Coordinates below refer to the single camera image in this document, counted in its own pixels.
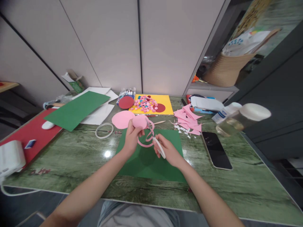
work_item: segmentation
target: pink paper scraps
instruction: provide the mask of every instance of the pink paper scraps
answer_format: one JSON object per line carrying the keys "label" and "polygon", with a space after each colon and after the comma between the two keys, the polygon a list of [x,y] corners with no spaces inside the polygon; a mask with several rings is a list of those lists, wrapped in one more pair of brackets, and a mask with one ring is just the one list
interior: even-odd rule
{"label": "pink paper scraps", "polygon": [[177,123],[174,125],[175,128],[179,130],[179,133],[182,133],[181,131],[184,131],[185,134],[191,133],[200,135],[200,132],[202,132],[202,124],[198,124],[197,119],[202,116],[198,116],[192,113],[190,110],[190,104],[182,107],[180,110],[175,111],[174,115],[178,119]]}
{"label": "pink paper scraps", "polygon": [[128,127],[129,120],[133,119],[134,117],[135,114],[133,112],[124,110],[116,113],[111,119],[111,122],[114,124],[114,126],[116,126],[116,128],[125,129]]}
{"label": "pink paper scraps", "polygon": [[197,120],[201,116],[195,115],[191,110],[190,110],[190,104],[183,106],[182,109],[186,112],[187,116],[189,116],[193,120]]}
{"label": "pink paper scraps", "polygon": [[[152,132],[155,128],[155,125],[152,121],[150,121],[148,119],[147,116],[145,115],[136,115],[131,112],[131,111],[128,111],[128,110],[124,110],[124,111],[121,111],[121,112],[118,112],[116,113],[111,121],[112,123],[114,124],[114,126],[118,129],[126,129],[128,127],[128,123],[129,123],[129,120],[130,119],[133,119],[133,126],[135,128],[137,127],[140,127],[142,129],[147,129],[148,128],[148,125],[147,125],[147,120],[148,122],[151,124],[151,132],[147,135],[145,141],[148,142],[148,141],[151,141],[152,140]],[[140,141],[139,141],[139,138],[138,138],[138,144],[140,144],[141,146],[143,147],[151,147],[153,145],[153,143],[149,144],[149,145],[145,145],[145,144],[142,144]]]}

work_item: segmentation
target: scissors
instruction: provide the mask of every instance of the scissors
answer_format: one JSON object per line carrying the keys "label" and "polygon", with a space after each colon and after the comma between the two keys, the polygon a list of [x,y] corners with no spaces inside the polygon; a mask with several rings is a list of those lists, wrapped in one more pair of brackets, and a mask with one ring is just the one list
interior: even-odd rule
{"label": "scissors", "polygon": [[165,159],[166,156],[165,156],[164,150],[163,150],[161,144],[159,143],[159,141],[156,139],[156,137],[155,137],[155,135],[154,135],[154,132],[152,131],[151,127],[149,126],[149,120],[146,119],[146,121],[147,121],[148,128],[149,128],[149,130],[151,131],[151,134],[152,134],[152,140],[155,141],[155,142],[158,144],[158,146],[159,146],[159,148],[160,148],[160,150],[158,149],[158,152],[159,152],[159,153],[162,155],[162,157]]}

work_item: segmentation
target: woven basket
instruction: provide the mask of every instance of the woven basket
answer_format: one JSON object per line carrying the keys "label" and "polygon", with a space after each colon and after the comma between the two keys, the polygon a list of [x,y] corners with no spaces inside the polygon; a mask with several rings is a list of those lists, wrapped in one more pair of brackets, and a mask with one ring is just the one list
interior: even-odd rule
{"label": "woven basket", "polygon": [[240,70],[255,55],[256,54],[249,54],[230,57],[220,53],[210,69],[203,76],[203,80],[218,87],[234,86]]}

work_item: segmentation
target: white lid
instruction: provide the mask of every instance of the white lid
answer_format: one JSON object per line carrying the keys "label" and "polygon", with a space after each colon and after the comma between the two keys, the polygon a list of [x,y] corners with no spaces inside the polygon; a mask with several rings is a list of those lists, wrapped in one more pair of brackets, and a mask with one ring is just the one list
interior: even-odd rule
{"label": "white lid", "polygon": [[227,106],[229,109],[232,110],[232,112],[235,112],[237,111],[238,109],[240,109],[242,107],[242,105],[240,103],[237,103],[237,102],[232,102],[231,104],[229,104]]}
{"label": "white lid", "polygon": [[268,109],[254,103],[245,104],[239,111],[243,116],[254,121],[261,121],[271,116]]}

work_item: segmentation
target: smartphone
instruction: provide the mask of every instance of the smartphone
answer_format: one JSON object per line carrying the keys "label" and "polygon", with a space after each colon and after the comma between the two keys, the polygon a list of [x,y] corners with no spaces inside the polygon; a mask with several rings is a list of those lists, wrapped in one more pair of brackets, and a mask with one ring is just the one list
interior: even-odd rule
{"label": "smartphone", "polygon": [[202,132],[201,137],[212,165],[218,169],[232,170],[233,167],[217,134],[213,132]]}

